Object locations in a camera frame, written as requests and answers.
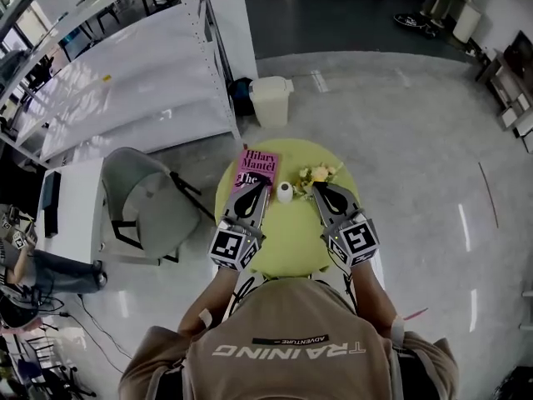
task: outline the book cover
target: book cover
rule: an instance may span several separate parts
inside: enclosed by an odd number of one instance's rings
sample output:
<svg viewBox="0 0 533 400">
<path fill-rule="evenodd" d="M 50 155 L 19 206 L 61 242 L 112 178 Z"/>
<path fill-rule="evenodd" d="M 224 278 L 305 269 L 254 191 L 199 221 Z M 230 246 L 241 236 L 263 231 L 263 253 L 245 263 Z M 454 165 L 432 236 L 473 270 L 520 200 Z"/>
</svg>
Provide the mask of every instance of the book cover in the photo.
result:
<svg viewBox="0 0 533 400">
<path fill-rule="evenodd" d="M 259 182 L 261 177 L 270 179 L 270 192 L 272 192 L 278 160 L 279 156 L 271 152 L 244 150 L 239 157 L 232 193 L 246 185 Z"/>
</svg>

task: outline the gray chair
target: gray chair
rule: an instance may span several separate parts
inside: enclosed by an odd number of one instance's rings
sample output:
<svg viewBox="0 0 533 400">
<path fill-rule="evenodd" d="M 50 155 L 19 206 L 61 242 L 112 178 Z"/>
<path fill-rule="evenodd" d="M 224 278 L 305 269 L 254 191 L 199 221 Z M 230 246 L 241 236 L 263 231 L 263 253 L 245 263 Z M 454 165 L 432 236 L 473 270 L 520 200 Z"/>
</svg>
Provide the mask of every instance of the gray chair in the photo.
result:
<svg viewBox="0 0 533 400">
<path fill-rule="evenodd" d="M 173 185 L 147 198 L 136 209 L 136 221 L 124 221 L 122 210 L 130 193 L 142 180 L 155 173 L 169 177 Z M 177 257 L 168 253 L 176 251 L 196 228 L 200 222 L 199 210 L 215 221 L 213 215 L 187 191 L 200 195 L 198 190 L 161 162 L 133 148 L 119 148 L 105 158 L 102 181 L 115 237 L 144 250 L 147 258 L 165 258 L 177 263 Z M 123 235 L 120 228 L 124 227 L 134 227 L 139 241 Z"/>
</svg>

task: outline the concrete floor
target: concrete floor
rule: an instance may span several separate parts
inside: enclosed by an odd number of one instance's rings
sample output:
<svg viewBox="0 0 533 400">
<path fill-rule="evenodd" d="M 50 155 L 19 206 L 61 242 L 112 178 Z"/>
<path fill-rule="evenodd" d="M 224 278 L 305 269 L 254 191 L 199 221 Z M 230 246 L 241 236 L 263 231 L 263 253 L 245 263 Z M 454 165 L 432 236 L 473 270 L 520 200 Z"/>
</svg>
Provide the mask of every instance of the concrete floor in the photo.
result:
<svg viewBox="0 0 533 400">
<path fill-rule="evenodd" d="M 396 25 L 396 13 L 424 0 L 246 0 L 256 59 L 293 53 L 379 51 L 467 62 L 464 45 L 443 31 L 429 40 Z"/>
<path fill-rule="evenodd" d="M 399 313 L 428 308 L 407 328 L 431 341 L 448 337 L 461 370 L 458 398 L 487 399 L 517 363 L 531 363 L 533 339 L 518 330 L 528 318 L 521 291 L 531 279 L 533 158 L 497 125 L 496 102 L 473 83 L 470 66 L 434 57 L 324 52 L 262 60 L 258 67 L 261 75 L 292 78 L 295 92 L 286 127 L 264 130 L 252 117 L 241 120 L 245 141 L 305 138 L 345 162 L 376 224 L 386 290 Z M 235 155 L 231 137 L 220 136 L 158 157 L 200 187 L 212 207 Z M 179 264 L 107 262 L 110 282 L 86 297 L 87 309 L 130 353 L 151 325 L 176 328 L 212 278 L 212 234 L 202 224 L 183 244 Z M 128 359 L 78 301 L 68 297 L 67 310 L 124 369 Z M 60 354 L 100 398 L 117 398 L 120 373 L 75 322 L 56 323 Z"/>
</svg>

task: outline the black and white marker cube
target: black and white marker cube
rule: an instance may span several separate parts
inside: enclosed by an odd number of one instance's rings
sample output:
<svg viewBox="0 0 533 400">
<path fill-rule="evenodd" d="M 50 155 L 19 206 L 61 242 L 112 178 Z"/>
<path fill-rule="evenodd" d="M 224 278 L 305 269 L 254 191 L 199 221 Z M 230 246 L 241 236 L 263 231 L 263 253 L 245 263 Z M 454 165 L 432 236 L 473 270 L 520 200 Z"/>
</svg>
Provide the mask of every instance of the black and white marker cube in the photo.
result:
<svg viewBox="0 0 533 400">
<path fill-rule="evenodd" d="M 24 246 L 27 246 L 26 238 L 22 235 L 20 231 L 17 231 L 13 234 L 13 245 L 18 250 L 21 250 L 24 248 Z"/>
<path fill-rule="evenodd" d="M 209 257 L 219 267 L 242 271 L 258 250 L 255 238 L 218 228 L 209 249 Z"/>
<path fill-rule="evenodd" d="M 340 259 L 343 261 L 346 265 L 349 264 L 348 262 L 348 255 L 344 253 L 342 250 L 342 247 L 339 245 L 338 242 L 336 242 L 333 237 L 329 237 L 329 244 L 327 245 L 332 252 L 334 252 Z"/>
<path fill-rule="evenodd" d="M 12 225 L 7 220 L 6 215 L 4 215 L 3 218 L 2 218 L 2 228 L 9 231 L 11 229 L 11 227 L 12 227 Z"/>
<path fill-rule="evenodd" d="M 369 221 L 344 228 L 339 232 L 339 237 L 346 244 L 350 267 L 372 258 L 379 246 Z"/>
</svg>

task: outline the flower bouquet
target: flower bouquet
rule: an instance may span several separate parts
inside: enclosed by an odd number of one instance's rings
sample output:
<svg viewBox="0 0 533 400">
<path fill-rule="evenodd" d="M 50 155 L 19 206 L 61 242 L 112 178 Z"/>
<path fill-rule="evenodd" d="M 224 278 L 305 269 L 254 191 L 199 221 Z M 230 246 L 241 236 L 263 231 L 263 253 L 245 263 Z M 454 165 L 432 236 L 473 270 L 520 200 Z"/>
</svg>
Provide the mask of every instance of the flower bouquet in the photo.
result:
<svg viewBox="0 0 533 400">
<path fill-rule="evenodd" d="M 313 183 L 334 182 L 342 165 L 343 163 L 341 163 L 339 167 L 333 167 L 321 163 L 320 166 L 305 166 L 298 173 L 298 180 L 292 187 L 294 189 L 294 195 L 303 198 L 304 200 L 312 198 L 313 194 L 311 188 Z"/>
</svg>

